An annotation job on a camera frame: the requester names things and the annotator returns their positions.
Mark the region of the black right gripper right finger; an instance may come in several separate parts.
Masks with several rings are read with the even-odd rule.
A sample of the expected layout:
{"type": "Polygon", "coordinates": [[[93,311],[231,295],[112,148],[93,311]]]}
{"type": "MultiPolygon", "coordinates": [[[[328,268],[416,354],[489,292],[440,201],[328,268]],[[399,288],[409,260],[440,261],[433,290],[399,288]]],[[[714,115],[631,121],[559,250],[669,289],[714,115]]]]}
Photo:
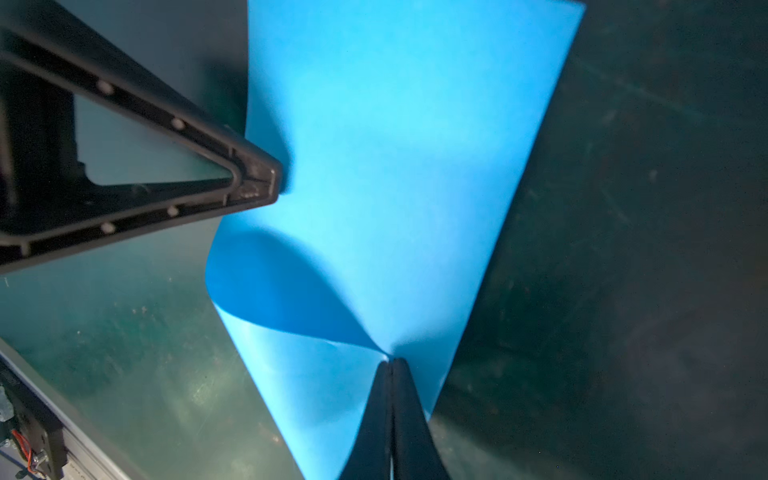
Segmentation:
{"type": "Polygon", "coordinates": [[[450,478],[435,447],[408,363],[392,361],[393,450],[395,479],[450,478]]]}

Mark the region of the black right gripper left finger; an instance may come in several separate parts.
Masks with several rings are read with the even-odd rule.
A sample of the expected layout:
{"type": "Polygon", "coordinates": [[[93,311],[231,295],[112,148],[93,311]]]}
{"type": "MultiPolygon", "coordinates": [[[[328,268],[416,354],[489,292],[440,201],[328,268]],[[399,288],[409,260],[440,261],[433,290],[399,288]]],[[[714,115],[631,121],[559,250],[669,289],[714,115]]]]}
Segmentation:
{"type": "Polygon", "coordinates": [[[385,480],[391,476],[393,435],[392,365],[381,362],[364,415],[340,479],[385,480]]]}

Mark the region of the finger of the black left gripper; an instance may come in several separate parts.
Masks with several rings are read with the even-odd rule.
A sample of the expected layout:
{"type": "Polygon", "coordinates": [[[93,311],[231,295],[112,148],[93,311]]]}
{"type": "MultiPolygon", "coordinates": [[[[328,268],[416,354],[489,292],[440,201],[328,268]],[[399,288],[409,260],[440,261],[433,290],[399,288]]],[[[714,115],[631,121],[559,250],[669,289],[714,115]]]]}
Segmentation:
{"type": "Polygon", "coordinates": [[[1,269],[274,204],[276,158],[217,122],[54,1],[1,5],[1,269]],[[226,169],[225,179],[99,185],[76,145],[83,96],[226,169]]]}

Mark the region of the cyan paper sheet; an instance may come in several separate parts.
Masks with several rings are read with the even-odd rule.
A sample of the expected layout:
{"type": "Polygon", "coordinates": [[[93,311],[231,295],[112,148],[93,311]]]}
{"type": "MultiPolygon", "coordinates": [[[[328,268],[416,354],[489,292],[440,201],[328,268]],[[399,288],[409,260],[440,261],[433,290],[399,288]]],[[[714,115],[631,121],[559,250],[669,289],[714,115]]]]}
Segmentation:
{"type": "Polygon", "coordinates": [[[305,478],[341,474],[380,362],[433,410],[584,12],[249,3],[246,136],[286,188],[222,219],[205,282],[305,478]]]}

